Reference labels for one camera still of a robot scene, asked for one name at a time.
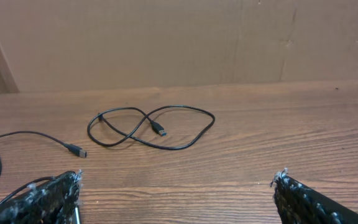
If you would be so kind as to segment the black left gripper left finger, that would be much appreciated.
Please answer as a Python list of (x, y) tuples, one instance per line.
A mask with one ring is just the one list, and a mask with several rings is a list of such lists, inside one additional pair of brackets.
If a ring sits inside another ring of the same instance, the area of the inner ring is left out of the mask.
[(80, 224), (82, 174), (67, 171), (19, 187), (0, 201), (0, 224)]

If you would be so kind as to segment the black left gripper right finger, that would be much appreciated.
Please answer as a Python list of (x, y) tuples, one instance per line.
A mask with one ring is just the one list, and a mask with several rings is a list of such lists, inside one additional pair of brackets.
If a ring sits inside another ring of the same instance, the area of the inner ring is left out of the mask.
[(288, 175), (276, 172), (270, 183), (282, 224), (358, 224), (358, 213)]

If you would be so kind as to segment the brown cardboard wall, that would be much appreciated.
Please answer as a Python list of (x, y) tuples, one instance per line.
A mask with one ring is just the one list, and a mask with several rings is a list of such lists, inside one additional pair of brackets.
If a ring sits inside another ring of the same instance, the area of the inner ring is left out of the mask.
[(358, 1), (0, 1), (13, 93), (358, 79)]

